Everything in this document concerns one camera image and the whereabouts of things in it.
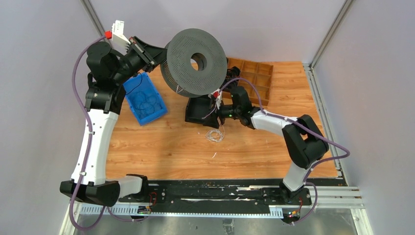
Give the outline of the black cable spool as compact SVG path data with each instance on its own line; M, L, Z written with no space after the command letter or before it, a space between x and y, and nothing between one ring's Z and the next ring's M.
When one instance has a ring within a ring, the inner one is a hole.
M207 95L220 88L227 74L227 58L219 41L210 33L184 29L166 45L160 64L168 87L184 97Z

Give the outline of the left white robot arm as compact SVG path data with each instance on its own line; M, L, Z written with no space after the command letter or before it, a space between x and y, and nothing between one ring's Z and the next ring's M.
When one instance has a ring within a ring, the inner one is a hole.
M85 131L75 169L70 179L60 184L60 192L72 203L112 207L125 196L138 202L145 202L150 196L148 178L144 175L108 179L106 160L126 96L124 83L140 71L151 72L160 65L167 57L167 49L135 36L127 40L126 49L122 54L99 38L81 52L90 70L85 100L79 101L86 120Z

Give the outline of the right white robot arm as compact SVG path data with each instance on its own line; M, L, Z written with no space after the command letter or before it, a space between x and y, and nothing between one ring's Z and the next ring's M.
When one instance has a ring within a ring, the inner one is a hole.
M214 127L224 124L226 118L237 119L246 127L265 130L283 137L291 165L280 183L280 198L286 204L298 200L304 187L304 179L312 164L321 160L329 150L328 143L319 139L321 131L309 115L301 117L276 117L253 106L244 87L231 89L231 105L222 102L222 92L214 91L210 97L214 105Z

